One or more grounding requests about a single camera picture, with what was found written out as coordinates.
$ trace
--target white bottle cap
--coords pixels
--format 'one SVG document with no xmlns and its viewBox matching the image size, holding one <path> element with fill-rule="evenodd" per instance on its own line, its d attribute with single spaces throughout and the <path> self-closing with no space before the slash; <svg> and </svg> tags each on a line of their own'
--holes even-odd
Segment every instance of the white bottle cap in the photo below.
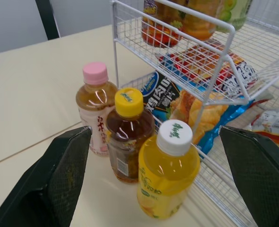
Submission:
<svg viewBox="0 0 279 227">
<path fill-rule="evenodd" d="M 185 122 L 167 120 L 158 130 L 156 144 L 168 155 L 182 156 L 190 149 L 192 138 L 192 129 Z"/>
</svg>

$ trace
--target table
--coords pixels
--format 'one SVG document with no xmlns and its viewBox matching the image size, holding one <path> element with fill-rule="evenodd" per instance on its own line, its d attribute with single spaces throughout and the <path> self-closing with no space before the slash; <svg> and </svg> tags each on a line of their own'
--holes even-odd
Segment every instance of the table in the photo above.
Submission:
<svg viewBox="0 0 279 227">
<path fill-rule="evenodd" d="M 75 94 L 82 66 L 106 63 L 115 82 L 111 27 L 0 53 L 0 205 L 52 139 L 81 127 Z M 121 84 L 153 69 L 117 45 Z M 166 221 L 146 216 L 136 185 L 119 182 L 109 159 L 89 154 L 72 227 L 233 227 L 233 222 L 196 186 L 180 211 Z"/>
</svg>

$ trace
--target snack bag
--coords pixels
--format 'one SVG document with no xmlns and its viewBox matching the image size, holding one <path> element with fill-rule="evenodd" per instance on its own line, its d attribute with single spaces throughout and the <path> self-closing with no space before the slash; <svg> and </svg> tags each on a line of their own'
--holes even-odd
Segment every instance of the snack bag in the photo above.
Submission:
<svg viewBox="0 0 279 227">
<path fill-rule="evenodd" d="M 216 40 L 207 42 L 212 47 L 223 50 L 224 45 Z M 243 58 L 229 51 L 237 71 L 242 76 L 244 86 L 249 89 L 258 80 L 255 70 L 245 62 Z M 208 81 L 214 73 L 220 55 L 203 47 L 196 45 L 185 52 L 177 52 L 166 56 L 156 55 L 162 65 L 169 70 L 175 71 L 177 75 L 185 76 L 185 80 L 194 82 L 196 87 L 207 87 Z M 239 97 L 241 89 L 228 62 L 224 62 L 216 79 L 215 91 L 225 92 L 230 97 Z"/>
<path fill-rule="evenodd" d="M 164 75 L 155 72 L 141 89 L 144 105 L 162 122 L 168 119 L 178 119 L 193 127 L 202 102 L 183 90 Z M 245 112 L 252 104 L 247 105 L 210 105 L 206 106 L 198 128 L 193 135 L 193 144 L 207 154 L 213 146 L 213 140 L 218 136 L 221 125 L 227 124 Z"/>
<path fill-rule="evenodd" d="M 279 146 L 279 108 L 257 115 L 245 129 L 267 136 Z"/>
</svg>

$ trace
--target green tea bottle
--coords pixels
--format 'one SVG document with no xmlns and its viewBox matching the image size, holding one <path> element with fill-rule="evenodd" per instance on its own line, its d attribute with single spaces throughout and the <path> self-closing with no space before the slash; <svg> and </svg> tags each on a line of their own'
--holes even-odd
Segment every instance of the green tea bottle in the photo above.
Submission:
<svg viewBox="0 0 279 227">
<path fill-rule="evenodd" d="M 224 0 L 219 19 L 233 25 L 237 31 L 244 25 L 251 3 L 252 0 Z M 219 26 L 217 26 L 217 31 L 228 32 Z"/>
</svg>

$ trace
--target brown tea bottle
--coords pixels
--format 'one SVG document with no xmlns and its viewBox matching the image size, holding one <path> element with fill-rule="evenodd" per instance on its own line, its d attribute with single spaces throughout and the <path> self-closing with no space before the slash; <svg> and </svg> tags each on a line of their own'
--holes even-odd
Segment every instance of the brown tea bottle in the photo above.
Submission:
<svg viewBox="0 0 279 227">
<path fill-rule="evenodd" d="M 124 88 L 115 95 L 115 110 L 107 118 L 108 150 L 115 176 L 122 182 L 138 182 L 138 153 L 154 134 L 152 114 L 144 109 L 142 93 Z"/>
</svg>

